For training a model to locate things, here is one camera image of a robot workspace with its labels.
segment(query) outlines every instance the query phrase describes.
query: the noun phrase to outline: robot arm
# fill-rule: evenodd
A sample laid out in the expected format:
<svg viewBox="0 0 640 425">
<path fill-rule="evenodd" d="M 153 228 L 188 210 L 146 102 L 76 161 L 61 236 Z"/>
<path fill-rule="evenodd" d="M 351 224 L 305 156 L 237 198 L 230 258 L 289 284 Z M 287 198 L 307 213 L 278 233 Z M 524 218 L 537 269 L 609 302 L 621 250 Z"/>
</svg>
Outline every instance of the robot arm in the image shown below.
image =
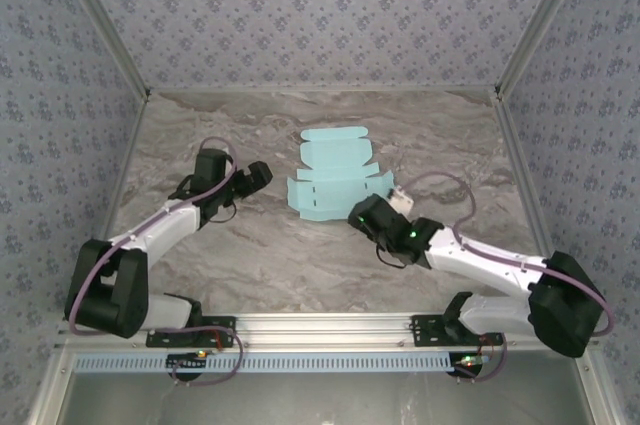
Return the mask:
<svg viewBox="0 0 640 425">
<path fill-rule="evenodd" d="M 248 167 L 248 175 L 238 170 L 216 193 L 175 207 L 222 182 L 229 163 L 230 156 L 221 150 L 200 150 L 193 175 L 185 177 L 160 210 L 124 234 L 109 240 L 87 241 L 78 254 L 65 318 L 69 319 L 79 291 L 98 260 L 114 244 L 130 237 L 91 281 L 78 309 L 76 323 L 124 338 L 139 330 L 184 327 L 191 316 L 193 302 L 170 295 L 150 296 L 148 272 L 174 245 L 209 223 L 220 207 L 231 206 L 235 199 L 246 198 L 271 182 L 267 164 L 254 162 Z"/>
<path fill-rule="evenodd" d="M 600 297 L 573 257 L 560 252 L 550 258 L 523 256 L 466 238 L 459 243 L 451 228 L 427 218 L 409 222 L 378 195 L 356 204 L 349 224 L 405 265 L 457 273 L 506 295 L 458 294 L 452 302 L 455 306 L 447 310 L 454 309 L 456 326 L 477 335 L 535 335 L 562 355 L 584 353 L 602 307 L 574 285 L 556 278 L 559 274 L 570 277 Z"/>
</svg>

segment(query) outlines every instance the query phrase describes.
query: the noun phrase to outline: patterned wallpaper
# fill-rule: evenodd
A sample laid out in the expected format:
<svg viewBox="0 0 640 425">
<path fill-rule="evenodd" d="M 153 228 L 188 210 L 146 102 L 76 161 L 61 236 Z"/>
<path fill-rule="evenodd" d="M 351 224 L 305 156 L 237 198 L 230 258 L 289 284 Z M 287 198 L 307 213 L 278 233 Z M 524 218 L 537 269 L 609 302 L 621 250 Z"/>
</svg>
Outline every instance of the patterned wallpaper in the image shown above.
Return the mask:
<svg viewBox="0 0 640 425">
<path fill-rule="evenodd" d="M 554 245 L 593 274 L 640 424 L 640 0 L 566 0 L 509 98 Z"/>
<path fill-rule="evenodd" d="M 102 0 L 148 86 L 492 85 L 539 0 Z"/>
<path fill-rule="evenodd" d="M 0 16 L 0 424 L 16 425 L 139 100 L 77 0 L 0 0 Z"/>
</svg>

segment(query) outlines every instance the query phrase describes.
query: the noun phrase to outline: flat unfolded box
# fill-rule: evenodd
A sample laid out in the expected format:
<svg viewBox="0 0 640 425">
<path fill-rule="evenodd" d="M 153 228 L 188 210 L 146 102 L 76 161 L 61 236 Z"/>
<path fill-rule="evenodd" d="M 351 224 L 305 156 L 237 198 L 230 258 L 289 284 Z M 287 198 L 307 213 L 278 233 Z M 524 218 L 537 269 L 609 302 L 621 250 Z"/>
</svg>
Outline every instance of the flat unfolded box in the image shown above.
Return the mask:
<svg viewBox="0 0 640 425">
<path fill-rule="evenodd" d="M 378 175 L 365 127 L 304 130 L 300 158 L 309 169 L 298 169 L 296 181 L 287 178 L 289 206 L 300 218 L 313 221 L 346 219 L 353 206 L 374 193 L 386 196 L 393 173 Z"/>
</svg>

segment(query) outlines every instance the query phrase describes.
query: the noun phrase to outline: aluminum frame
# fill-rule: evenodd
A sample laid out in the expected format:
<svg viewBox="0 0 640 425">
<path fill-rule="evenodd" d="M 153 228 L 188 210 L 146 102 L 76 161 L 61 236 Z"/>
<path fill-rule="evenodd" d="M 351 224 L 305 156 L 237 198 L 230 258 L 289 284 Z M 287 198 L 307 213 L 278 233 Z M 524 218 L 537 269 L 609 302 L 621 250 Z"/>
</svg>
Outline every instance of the aluminum frame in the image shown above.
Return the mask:
<svg viewBox="0 0 640 425">
<path fill-rule="evenodd" d="M 80 0 L 80 3 L 91 19 L 96 31 L 102 37 L 104 45 L 111 53 L 131 90 L 140 99 L 145 98 L 147 87 L 102 2 L 100 0 Z"/>
<path fill-rule="evenodd" d="M 500 131 L 505 140 L 505 148 L 529 229 L 533 233 L 538 253 L 548 257 L 553 251 L 549 228 L 544 220 L 533 179 L 526 165 L 527 161 L 518 139 L 511 111 L 502 97 L 493 98 L 492 103 Z M 601 344 L 594 342 L 592 346 L 587 348 L 585 354 L 576 360 L 576 366 L 596 424 L 625 425 L 627 421 L 613 388 L 613 381 L 604 361 Z"/>
<path fill-rule="evenodd" d="M 237 315 L 237 331 L 251 352 L 423 352 L 413 345 L 408 326 L 414 313 L 264 313 Z M 78 337 L 66 327 L 58 333 L 54 353 L 34 402 L 29 425 L 56 424 L 76 357 L 87 352 L 148 353 L 146 334 L 130 339 L 113 335 Z M 532 337 L 508 335 L 510 353 L 547 350 Z M 597 425 L 625 423 L 608 371 L 600 343 L 593 342 L 584 357 L 576 361 L 582 386 Z M 433 347 L 433 351 L 463 351 L 465 347 Z M 192 348 L 171 349 L 173 352 L 193 351 Z"/>
</svg>

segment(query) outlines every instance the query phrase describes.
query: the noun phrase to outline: wall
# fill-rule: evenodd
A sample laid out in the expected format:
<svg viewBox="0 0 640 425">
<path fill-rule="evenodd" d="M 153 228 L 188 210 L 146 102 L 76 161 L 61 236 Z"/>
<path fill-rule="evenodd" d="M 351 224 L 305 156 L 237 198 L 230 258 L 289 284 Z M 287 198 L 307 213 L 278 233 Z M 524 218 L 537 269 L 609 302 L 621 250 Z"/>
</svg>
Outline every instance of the wall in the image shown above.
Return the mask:
<svg viewBox="0 0 640 425">
<path fill-rule="evenodd" d="M 100 231 L 136 116 L 77 0 L 0 0 L 0 423 L 46 368 L 79 244 Z"/>
<path fill-rule="evenodd" d="M 492 85 L 538 0 L 102 0 L 148 86 Z"/>
<path fill-rule="evenodd" d="M 640 0 L 566 0 L 509 98 L 555 246 L 613 304 L 606 343 L 640 423 Z"/>
</svg>

